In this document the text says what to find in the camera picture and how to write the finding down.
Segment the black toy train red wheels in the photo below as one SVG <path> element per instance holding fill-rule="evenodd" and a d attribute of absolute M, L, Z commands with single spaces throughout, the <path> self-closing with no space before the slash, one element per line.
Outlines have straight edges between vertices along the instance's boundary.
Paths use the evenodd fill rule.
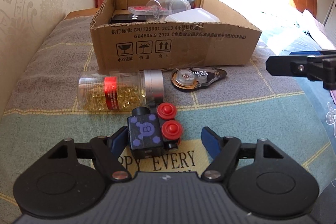
<path fill-rule="evenodd" d="M 139 159 L 160 157 L 178 149 L 183 127 L 175 119 L 177 108 L 168 102 L 156 107 L 137 107 L 127 118 L 129 147 Z"/>

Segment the white translucent plastic bottle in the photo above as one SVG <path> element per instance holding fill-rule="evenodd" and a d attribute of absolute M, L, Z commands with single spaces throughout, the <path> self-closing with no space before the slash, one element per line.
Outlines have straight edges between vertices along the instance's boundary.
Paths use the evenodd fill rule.
<path fill-rule="evenodd" d="M 165 21 L 169 22 L 186 22 L 186 23 L 198 23 L 198 22 L 216 22 L 221 20 L 212 13 L 202 9 L 190 9 L 176 14 L 171 14 L 165 18 Z"/>

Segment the black digital timer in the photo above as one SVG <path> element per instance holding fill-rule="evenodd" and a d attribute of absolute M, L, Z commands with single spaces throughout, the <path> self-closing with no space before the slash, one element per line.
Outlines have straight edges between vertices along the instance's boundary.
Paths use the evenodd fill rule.
<path fill-rule="evenodd" d="M 146 16 L 144 15 L 134 15 L 134 14 L 115 14 L 110 20 L 110 24 L 119 23 L 138 23 L 145 22 Z"/>

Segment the clear card case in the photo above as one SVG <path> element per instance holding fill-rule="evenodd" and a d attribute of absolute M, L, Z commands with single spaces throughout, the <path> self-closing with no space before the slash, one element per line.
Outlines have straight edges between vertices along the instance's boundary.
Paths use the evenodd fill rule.
<path fill-rule="evenodd" d="M 127 10 L 134 15 L 169 15 L 170 11 L 161 6 L 129 6 Z"/>

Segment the clear plastic jar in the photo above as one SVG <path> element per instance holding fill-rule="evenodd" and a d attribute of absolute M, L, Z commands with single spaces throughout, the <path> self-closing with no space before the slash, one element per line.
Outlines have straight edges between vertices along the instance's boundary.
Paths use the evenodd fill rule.
<path fill-rule="evenodd" d="M 146 4 L 146 20 L 162 21 L 167 16 L 191 9 L 187 0 L 150 0 Z"/>

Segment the blue floral bedsheet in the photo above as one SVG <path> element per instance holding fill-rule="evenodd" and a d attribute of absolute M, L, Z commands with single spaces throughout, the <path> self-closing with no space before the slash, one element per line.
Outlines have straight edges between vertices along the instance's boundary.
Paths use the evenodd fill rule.
<path fill-rule="evenodd" d="M 247 18 L 262 30 L 260 40 L 275 54 L 289 55 L 297 51 L 332 50 L 334 46 L 325 36 L 322 23 L 304 10 L 298 11 L 290 5 L 276 6 L 272 3 L 251 0 L 219 0 Z M 308 100 L 315 108 L 330 139 L 330 145 L 318 152 L 306 167 L 317 173 L 327 186 L 335 178 L 335 92 L 325 90 L 321 84 L 298 79 Z"/>

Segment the glass bottle gold capsules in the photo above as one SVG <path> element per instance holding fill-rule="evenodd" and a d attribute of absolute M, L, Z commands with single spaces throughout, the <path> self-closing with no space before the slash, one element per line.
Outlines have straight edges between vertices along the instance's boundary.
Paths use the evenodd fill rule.
<path fill-rule="evenodd" d="M 160 70 L 88 71 L 77 83 L 77 100 L 86 111 L 130 112 L 139 106 L 156 106 L 164 101 Z"/>

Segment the correction tape dispenser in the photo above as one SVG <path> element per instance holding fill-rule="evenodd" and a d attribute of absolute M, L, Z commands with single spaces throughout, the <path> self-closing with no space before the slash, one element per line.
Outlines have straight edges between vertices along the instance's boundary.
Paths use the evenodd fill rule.
<path fill-rule="evenodd" d="M 224 69 L 213 67 L 188 67 L 174 69 L 171 74 L 173 87 L 183 92 L 192 92 L 208 88 L 214 82 L 225 79 L 227 72 Z"/>

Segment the brown cardboard box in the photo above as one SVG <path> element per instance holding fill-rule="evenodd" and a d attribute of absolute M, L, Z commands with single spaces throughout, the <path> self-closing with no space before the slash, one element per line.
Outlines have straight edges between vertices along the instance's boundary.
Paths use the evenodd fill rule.
<path fill-rule="evenodd" d="M 90 24 L 101 70 L 173 69 L 189 66 L 245 65 L 261 30 L 219 0 L 196 0 L 195 7 L 217 22 L 140 22 L 112 24 L 117 13 L 150 0 L 104 0 Z"/>

